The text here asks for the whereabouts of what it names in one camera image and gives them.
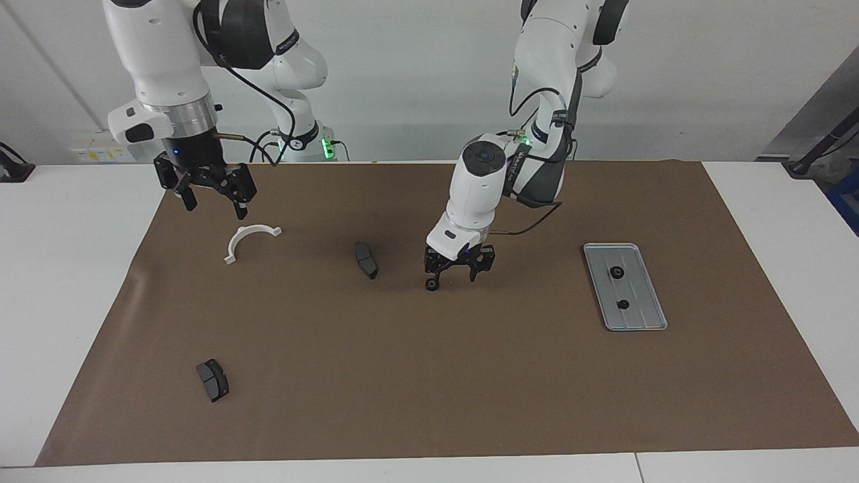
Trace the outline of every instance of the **white semicircular bracket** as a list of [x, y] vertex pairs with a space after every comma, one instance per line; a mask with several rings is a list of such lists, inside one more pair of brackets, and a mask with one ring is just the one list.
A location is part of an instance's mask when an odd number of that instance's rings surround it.
[[246, 236], [252, 235], [254, 233], [267, 233], [271, 236], [280, 236], [283, 233], [283, 230], [280, 227], [272, 228], [263, 224], [255, 224], [254, 226], [243, 226], [239, 228], [238, 231], [233, 235], [233, 239], [229, 241], [227, 258], [223, 259], [223, 261], [227, 262], [227, 265], [233, 265], [235, 263], [235, 248], [239, 246], [239, 242], [241, 242]]

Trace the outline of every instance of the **white wall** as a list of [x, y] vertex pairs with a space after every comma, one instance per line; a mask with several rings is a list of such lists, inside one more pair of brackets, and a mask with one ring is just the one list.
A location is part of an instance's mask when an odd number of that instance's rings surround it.
[[[32, 32], [100, 123], [131, 98], [101, 2], [0, 3]], [[331, 70], [328, 84], [309, 93], [318, 116], [356, 159], [449, 159], [481, 132], [518, 126], [506, 108], [519, 3], [289, 0], [296, 26]], [[859, 38], [856, 0], [633, 0], [632, 8], [629, 27], [608, 50], [621, 74], [615, 91], [582, 104], [582, 158], [752, 160]], [[51, 153], [66, 161], [56, 146], [69, 135], [48, 126], [85, 126], [86, 113], [68, 89], [53, 89], [34, 72], [32, 47], [3, 46], [6, 32], [0, 31], [0, 137], [15, 134], [10, 119], [30, 117], [46, 128], [17, 133], [14, 144], [45, 151], [50, 139]], [[227, 108], [222, 131], [250, 135], [273, 124], [255, 93], [224, 72], [207, 77]], [[60, 107], [50, 119], [36, 119], [36, 107], [21, 101], [34, 97]], [[233, 161], [243, 152], [228, 151]]]

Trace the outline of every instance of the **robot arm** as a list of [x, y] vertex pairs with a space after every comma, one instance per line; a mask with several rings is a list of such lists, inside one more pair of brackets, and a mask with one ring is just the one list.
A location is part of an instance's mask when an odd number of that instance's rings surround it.
[[427, 289], [437, 290], [450, 266], [471, 267], [472, 281], [491, 269], [495, 252], [484, 243], [502, 196], [530, 208], [558, 205], [579, 100], [607, 94], [617, 75], [602, 46], [622, 28], [627, 2], [524, 0], [514, 87], [521, 73], [539, 91], [533, 146], [522, 133], [510, 132], [485, 134], [462, 151], [447, 209], [427, 237], [425, 269], [433, 275]]
[[328, 78], [328, 65], [295, 29], [286, 3], [204, 0], [201, 12], [205, 38], [221, 57], [218, 60], [270, 96], [266, 101], [277, 120], [280, 158], [331, 160], [333, 151], [326, 140], [333, 133], [317, 121], [310, 101], [299, 92], [321, 87]]
[[166, 151], [155, 159], [159, 180], [187, 210], [197, 206], [191, 186], [203, 186], [230, 199], [243, 219], [256, 186], [246, 165], [223, 160], [216, 106], [201, 70], [211, 59], [201, 58], [197, 36], [216, 64], [253, 72], [262, 93], [295, 108], [290, 113], [271, 103], [294, 151], [302, 151], [295, 138], [306, 139], [316, 126], [307, 98], [295, 89], [322, 85], [325, 60], [301, 39], [284, 2], [102, 0], [102, 6], [137, 97], [110, 113], [112, 134], [121, 144], [163, 140]]

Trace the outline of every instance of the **black cable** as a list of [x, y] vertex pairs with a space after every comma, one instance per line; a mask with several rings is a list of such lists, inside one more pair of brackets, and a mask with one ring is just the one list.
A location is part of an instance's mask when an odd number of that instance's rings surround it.
[[[570, 158], [570, 161], [575, 161], [575, 160], [576, 160], [576, 153], [578, 153], [578, 152], [579, 152], [579, 140], [578, 140], [578, 139], [573, 139], [573, 142], [574, 142], [574, 143], [576, 143], [576, 148], [573, 150], [573, 156]], [[514, 194], [516, 195], [516, 197], [517, 197], [517, 198], [522, 198], [522, 196], [521, 196], [520, 194], [518, 194], [518, 193], [514, 193]], [[564, 204], [564, 202], [563, 202], [563, 201], [558, 201], [558, 202], [554, 202], [554, 203], [545, 203], [545, 204], [543, 204], [543, 206], [551, 206], [551, 207], [552, 207], [552, 208], [551, 208], [551, 210], [549, 210], [545, 215], [543, 215], [543, 217], [542, 217], [541, 219], [537, 220], [537, 223], [535, 223], [535, 224], [533, 224], [533, 225], [529, 226], [529, 227], [528, 227], [528, 228], [526, 228], [526, 229], [519, 230], [519, 231], [490, 231], [490, 232], [489, 232], [489, 234], [490, 234], [490, 235], [499, 235], [499, 236], [519, 236], [519, 235], [525, 235], [527, 232], [531, 231], [532, 229], [537, 228], [538, 226], [540, 226], [540, 224], [541, 224], [541, 223], [543, 223], [545, 220], [549, 219], [549, 217], [550, 217], [550, 216], [551, 216], [555, 211], [557, 211], [557, 209], [558, 209], [558, 208], [560, 208], [560, 207], [561, 207], [561, 205], [563, 205], [563, 204]]]
[[539, 107], [534, 109], [534, 112], [530, 116], [528, 116], [528, 119], [525, 120], [525, 123], [522, 124], [522, 127], [520, 127], [519, 130], [521, 131], [521, 130], [525, 129], [525, 127], [528, 125], [528, 123], [531, 122], [531, 119], [534, 119], [534, 116], [536, 116], [538, 112], [539, 112]]
[[12, 155], [12, 156], [14, 156], [14, 157], [16, 157], [16, 158], [20, 159], [20, 160], [21, 160], [21, 162], [27, 162], [27, 160], [26, 160], [26, 159], [24, 159], [24, 156], [19, 155], [19, 154], [18, 154], [18, 151], [13, 150], [12, 148], [10, 148], [8, 144], [3, 143], [3, 142], [0, 142], [0, 148], [2, 148], [2, 149], [4, 149], [4, 150], [7, 150], [7, 151]]
[[560, 207], [561, 207], [561, 205], [563, 205], [563, 204], [564, 204], [564, 202], [563, 202], [563, 201], [558, 201], [558, 202], [555, 202], [555, 203], [547, 203], [547, 204], [545, 204], [545, 206], [551, 206], [551, 210], [549, 210], [545, 215], [543, 215], [543, 217], [542, 217], [541, 219], [537, 220], [537, 223], [535, 223], [535, 224], [533, 224], [533, 225], [529, 226], [529, 227], [528, 227], [528, 228], [526, 228], [526, 229], [522, 229], [522, 230], [519, 230], [519, 231], [491, 231], [491, 232], [489, 232], [489, 234], [490, 234], [490, 235], [498, 235], [498, 236], [519, 236], [519, 235], [525, 235], [527, 232], [529, 232], [529, 231], [531, 231], [532, 229], [535, 229], [535, 228], [537, 228], [538, 226], [540, 226], [540, 224], [541, 224], [541, 223], [543, 223], [545, 220], [547, 220], [547, 219], [548, 219], [548, 218], [549, 218], [549, 217], [550, 217], [550, 216], [551, 216], [555, 211], [557, 211], [557, 209], [558, 209], [558, 208], [560, 208]]
[[343, 149], [346, 151], [346, 161], [352, 162], [351, 156], [349, 156], [349, 146], [346, 145], [343, 141], [331, 141], [331, 144], [340, 144], [343, 146]]
[[[265, 139], [266, 136], [270, 136], [270, 135], [271, 135], [271, 130], [265, 131], [262, 134], [260, 134], [259, 137], [257, 138], [257, 145], [262, 145], [263, 139]], [[253, 158], [256, 157], [256, 155], [257, 155], [257, 148], [254, 147], [251, 150], [251, 157], [250, 157], [250, 159], [247, 160], [247, 162], [249, 164], [253, 163]]]
[[516, 92], [516, 91], [515, 91], [515, 89], [513, 89], [513, 90], [511, 90], [511, 91], [510, 91], [510, 106], [509, 106], [509, 110], [510, 110], [510, 117], [511, 117], [511, 118], [512, 118], [512, 117], [515, 117], [516, 115], [518, 115], [518, 114], [519, 114], [519, 112], [522, 110], [522, 108], [523, 108], [523, 107], [528, 103], [528, 101], [532, 100], [532, 99], [533, 99], [533, 97], [534, 97], [535, 95], [537, 95], [537, 94], [541, 94], [541, 93], [544, 93], [544, 92], [551, 92], [551, 93], [553, 93], [554, 95], [557, 95], [558, 97], [560, 97], [560, 95], [561, 95], [561, 93], [559, 93], [559, 92], [557, 91], [557, 89], [553, 89], [553, 88], [551, 88], [551, 87], [544, 87], [544, 88], [541, 88], [541, 89], [537, 89], [537, 90], [533, 91], [531, 94], [527, 95], [527, 96], [525, 97], [525, 99], [524, 99], [524, 100], [522, 100], [522, 102], [520, 102], [520, 103], [519, 103], [519, 106], [518, 106], [515, 110], [513, 110], [513, 98], [514, 98], [514, 96], [515, 96], [515, 92]]
[[251, 138], [249, 138], [247, 136], [242, 136], [241, 134], [223, 133], [223, 136], [232, 136], [232, 137], [235, 137], [236, 139], [232, 139], [232, 138], [221, 138], [221, 139], [226, 139], [227, 141], [241, 141], [243, 143], [248, 143], [248, 144], [252, 145], [254, 150], [262, 151], [263, 158], [266, 159], [266, 161], [268, 161], [270, 165], [277, 166], [277, 164], [275, 164], [274, 160], [271, 159], [271, 155], [268, 154], [267, 152], [265, 152], [265, 150], [262, 148], [262, 146], [259, 145], [260, 141], [254, 142]]
[[844, 147], [844, 146], [846, 146], [847, 144], [850, 144], [851, 142], [853, 142], [853, 140], [854, 140], [854, 139], [856, 139], [856, 135], [859, 135], [859, 130], [856, 130], [856, 132], [854, 132], [854, 133], [853, 133], [853, 136], [850, 136], [850, 139], [848, 139], [848, 140], [844, 141], [844, 143], [843, 143], [843, 144], [841, 144], [841, 145], [840, 145], [840, 146], [838, 146], [837, 148], [832, 148], [831, 150], [828, 150], [827, 152], [825, 152], [825, 153], [823, 153], [822, 155], [820, 155], [820, 157], [826, 157], [826, 156], [829, 156], [830, 154], [832, 154], [832, 153], [834, 153], [834, 152], [836, 152], [836, 151], [838, 151], [838, 150], [841, 150], [841, 148], [843, 148], [843, 147]]
[[[282, 107], [283, 110], [286, 111], [287, 114], [289, 114], [289, 118], [292, 120], [292, 126], [289, 129], [289, 136], [287, 137], [287, 139], [292, 139], [292, 137], [295, 135], [295, 124], [297, 122], [295, 120], [295, 113], [293, 113], [292, 109], [290, 109], [289, 106], [287, 106], [286, 104], [283, 104], [279, 99], [277, 99], [273, 95], [265, 92], [257, 84], [252, 83], [251, 81], [248, 81], [245, 77], [243, 77], [241, 74], [236, 72], [235, 69], [233, 69], [229, 65], [229, 62], [227, 62], [227, 59], [225, 58], [225, 56], [223, 56], [223, 55], [218, 56], [212, 51], [211, 47], [209, 46], [209, 43], [206, 42], [205, 38], [203, 37], [203, 33], [200, 31], [199, 17], [200, 17], [200, 12], [202, 11], [202, 8], [203, 8], [203, 3], [202, 2], [198, 3], [197, 7], [194, 8], [194, 13], [193, 13], [194, 33], [197, 35], [197, 40], [200, 41], [200, 44], [203, 45], [203, 48], [209, 53], [209, 55], [212, 56], [212, 58], [215, 60], [216, 64], [223, 67], [227, 72], [229, 72], [235, 78], [237, 78], [240, 81], [242, 81], [243, 83], [245, 83], [245, 85], [247, 85], [249, 88], [257, 91], [258, 93], [262, 94], [269, 101], [272, 101], [275, 104], [277, 104], [278, 106]], [[256, 155], [257, 149], [259, 149], [259, 143], [257, 143], [256, 146], [254, 146], [253, 152], [251, 153], [251, 159], [253, 159], [253, 157]], [[280, 164], [280, 162], [283, 160], [283, 153], [284, 152], [285, 152], [285, 150], [281, 151], [280, 156], [277, 157], [277, 161], [272, 164], [273, 166], [277, 166], [278, 164]]]

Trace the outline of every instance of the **white table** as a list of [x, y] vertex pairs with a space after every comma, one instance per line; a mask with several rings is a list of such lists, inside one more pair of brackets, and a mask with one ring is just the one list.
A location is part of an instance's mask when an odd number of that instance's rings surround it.
[[[705, 165], [854, 425], [859, 239], [780, 166]], [[34, 464], [163, 191], [151, 166], [39, 167], [0, 185], [0, 466]], [[859, 481], [859, 449], [0, 469], [0, 483], [287, 480]]]

